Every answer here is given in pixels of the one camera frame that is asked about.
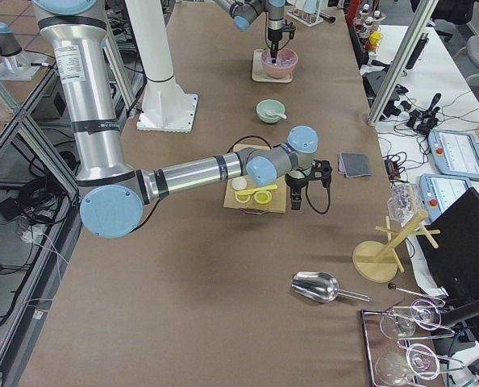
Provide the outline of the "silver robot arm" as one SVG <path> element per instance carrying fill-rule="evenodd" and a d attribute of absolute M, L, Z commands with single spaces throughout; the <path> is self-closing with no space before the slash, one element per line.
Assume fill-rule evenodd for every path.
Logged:
<path fill-rule="evenodd" d="M 147 172 L 124 159 L 103 44 L 109 35 L 102 1 L 36 1 L 40 34 L 53 47 L 81 168 L 77 174 L 83 225 L 102 238 L 118 238 L 147 221 L 144 207 L 170 194 L 249 176 L 258 186 L 284 177 L 306 183 L 317 166 L 319 138 L 293 128 L 269 150 L 239 151 Z M 146 86 L 138 127 L 189 132 L 198 98 L 177 84 L 158 1 L 129 1 L 127 12 L 144 67 Z"/>
<path fill-rule="evenodd" d="M 267 39 L 269 41 L 270 56 L 273 63 L 277 61 L 279 42 L 285 31 L 285 1 L 280 0 L 253 0 L 253 1 L 215 1 L 233 19 L 233 23 L 240 31 L 246 31 L 253 22 L 263 13 L 267 14 Z"/>

